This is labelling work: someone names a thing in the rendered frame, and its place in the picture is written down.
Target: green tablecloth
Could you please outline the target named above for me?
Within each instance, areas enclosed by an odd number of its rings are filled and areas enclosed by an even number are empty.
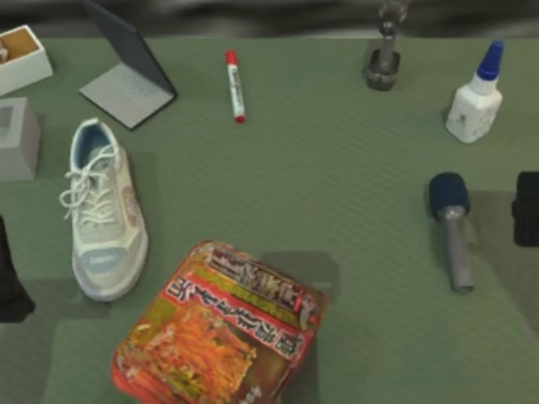
[[[368,89],[359,40],[151,40],[178,101],[129,132],[77,90],[115,63],[102,40],[46,40],[54,77],[20,90],[42,122],[35,181],[1,183],[13,259],[36,300],[0,326],[0,402],[121,404],[109,357],[196,242],[229,242],[331,297],[318,342],[285,404],[536,404],[539,254],[511,244],[510,192],[539,166],[539,41],[506,44],[504,104],[464,146],[442,111],[486,40],[403,40],[398,84]],[[240,57],[248,122],[233,122],[224,50]],[[132,160],[151,238],[123,300],[80,296],[67,186],[73,131],[98,116]],[[472,192],[477,290],[451,293],[424,187],[456,170]]]

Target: white box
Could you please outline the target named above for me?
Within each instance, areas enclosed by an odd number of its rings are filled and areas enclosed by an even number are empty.
[[[52,76],[45,48],[28,25],[0,34],[8,60],[0,63],[0,97]]]
[[[0,181],[34,179],[40,138],[27,98],[0,99]]]

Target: white sneaker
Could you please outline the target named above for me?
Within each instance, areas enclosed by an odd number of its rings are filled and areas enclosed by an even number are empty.
[[[80,124],[71,146],[71,188],[60,195],[72,218],[75,277],[99,301],[125,295],[146,260],[148,235],[125,150],[97,118]]]

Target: food bag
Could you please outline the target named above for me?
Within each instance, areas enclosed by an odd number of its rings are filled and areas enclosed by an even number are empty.
[[[112,380],[145,404],[273,404],[325,309],[315,289],[202,242],[116,349]]]

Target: instant noodle package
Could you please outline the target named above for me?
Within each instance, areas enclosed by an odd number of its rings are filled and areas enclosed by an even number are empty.
[[[116,387],[145,404],[274,404],[325,297],[220,242],[190,250],[116,349]]]

